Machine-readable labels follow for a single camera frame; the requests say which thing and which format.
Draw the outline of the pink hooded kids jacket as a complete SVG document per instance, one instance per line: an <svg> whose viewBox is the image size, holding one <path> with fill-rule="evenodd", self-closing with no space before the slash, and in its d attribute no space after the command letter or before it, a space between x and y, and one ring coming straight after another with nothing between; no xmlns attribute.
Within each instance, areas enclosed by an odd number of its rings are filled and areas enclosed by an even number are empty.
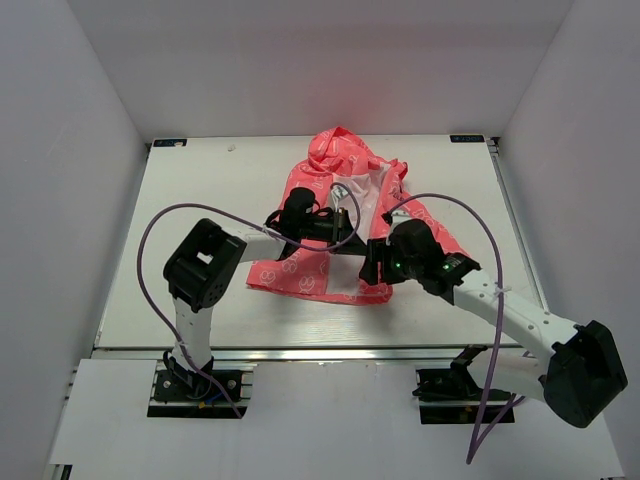
<svg viewBox="0 0 640 480"><path fill-rule="evenodd" d="M289 174L278 209L291 189L308 188L316 196L313 212L326 207L347 210L366 244L369 239L387 238L390 227L382 215L400 210L424 220L444 253L469 257L449 231L406 190L407 172L406 163L376 155L360 137L335 127L313 138L306 159ZM397 284L367 285L359 278L364 261L365 255L334 255L319 242L304 240L287 260L254 262L246 283L253 289L327 303L368 306L388 302Z"/></svg>

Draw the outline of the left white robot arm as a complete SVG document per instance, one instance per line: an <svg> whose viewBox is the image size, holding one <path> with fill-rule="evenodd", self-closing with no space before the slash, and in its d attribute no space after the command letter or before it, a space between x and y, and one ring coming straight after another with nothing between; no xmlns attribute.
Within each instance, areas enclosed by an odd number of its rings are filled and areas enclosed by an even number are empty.
<svg viewBox="0 0 640 480"><path fill-rule="evenodd" d="M226 292L241 263L283 261L299 250L302 241L317 241L331 253L360 255L366 242L356 233L348 211L329 207L300 213L280 209L266 220L267 230L223 229L201 219L167 261L163 276L176 310L176 341L172 357L182 367L177 387L188 398L199 399L211 387L206 370L211 361L210 333L214 305Z"/></svg>

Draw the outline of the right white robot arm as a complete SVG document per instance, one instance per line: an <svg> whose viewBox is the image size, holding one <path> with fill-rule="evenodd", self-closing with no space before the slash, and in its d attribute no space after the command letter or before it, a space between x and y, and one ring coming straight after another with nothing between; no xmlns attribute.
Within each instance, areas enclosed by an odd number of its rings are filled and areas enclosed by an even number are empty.
<svg viewBox="0 0 640 480"><path fill-rule="evenodd" d="M496 281L473 259L443 252L425 234L393 234L367 243L360 276L368 283L417 281L449 304L502 329L529 357L500 356L469 345L451 362L453 390L472 399L488 379L500 390L546 403L566 423L585 428L628 385L611 331L597 321L580 325L552 314Z"/></svg>

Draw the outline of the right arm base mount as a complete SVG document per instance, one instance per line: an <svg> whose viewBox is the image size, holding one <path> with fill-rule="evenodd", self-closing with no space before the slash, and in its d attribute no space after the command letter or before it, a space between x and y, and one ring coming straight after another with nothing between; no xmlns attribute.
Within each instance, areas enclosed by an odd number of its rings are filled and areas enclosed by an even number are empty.
<svg viewBox="0 0 640 480"><path fill-rule="evenodd" d="M472 425L479 413L482 387L466 368L487 346L469 345L447 368L419 368L412 395L418 400L422 425Z"/></svg>

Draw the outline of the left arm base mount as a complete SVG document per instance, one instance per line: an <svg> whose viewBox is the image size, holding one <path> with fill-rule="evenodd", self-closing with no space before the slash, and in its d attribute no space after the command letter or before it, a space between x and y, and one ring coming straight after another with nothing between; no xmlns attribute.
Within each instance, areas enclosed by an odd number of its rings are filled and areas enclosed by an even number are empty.
<svg viewBox="0 0 640 480"><path fill-rule="evenodd" d="M247 368L214 369L210 360L203 370L215 382L183 368L169 350L156 365L147 416L174 419L239 420L247 411L253 372Z"/></svg>

